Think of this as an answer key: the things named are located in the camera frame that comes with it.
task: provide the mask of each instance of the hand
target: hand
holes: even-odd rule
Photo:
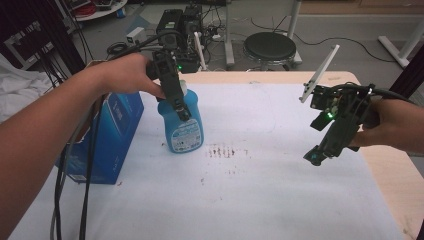
[[[146,66],[148,64],[148,58],[138,53],[133,53],[89,68],[102,73],[101,84],[105,93],[143,91],[156,97],[165,98],[162,88],[147,77]]]
[[[380,124],[364,128],[350,146],[388,145],[403,151],[424,153],[424,108],[402,100],[378,100],[371,104]]]

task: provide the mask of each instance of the white label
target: white label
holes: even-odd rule
[[[199,147],[201,142],[199,123],[193,118],[181,124],[171,137],[172,148],[175,152],[190,151]]]

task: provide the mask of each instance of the fabric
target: fabric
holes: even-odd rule
[[[45,72],[17,69],[0,54],[0,123],[41,97],[51,85]]]

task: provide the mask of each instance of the spray bottle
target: spray bottle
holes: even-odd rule
[[[165,135],[168,147],[173,153],[186,153],[198,149],[203,144],[203,126],[197,107],[198,97],[192,90],[187,90],[184,80],[180,80],[184,93],[184,102],[190,110],[188,121],[182,121],[167,101],[160,101],[158,112],[165,122]]]

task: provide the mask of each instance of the black stool seat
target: black stool seat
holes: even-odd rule
[[[272,65],[293,59],[296,45],[285,35],[260,32],[246,38],[243,50],[253,60]]]

